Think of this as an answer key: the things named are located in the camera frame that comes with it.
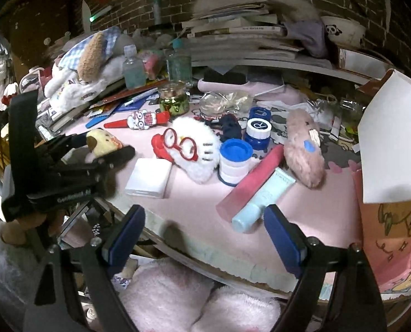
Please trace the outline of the person left hand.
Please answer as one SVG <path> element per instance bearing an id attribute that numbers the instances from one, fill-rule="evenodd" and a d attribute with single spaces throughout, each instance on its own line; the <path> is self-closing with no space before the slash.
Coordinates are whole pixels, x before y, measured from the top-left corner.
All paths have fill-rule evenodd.
<path id="1" fill-rule="evenodd" d="M 61 230 L 66 211 L 61 209 L 54 212 L 52 215 L 55 219 L 48 226 L 49 236 L 54 236 Z M 12 222 L 4 223 L 1 229 L 1 238 L 4 243 L 12 246 L 25 245 L 27 243 L 27 231 L 43 225 L 46 218 L 47 216 L 45 214 L 35 213 L 18 218 Z"/>

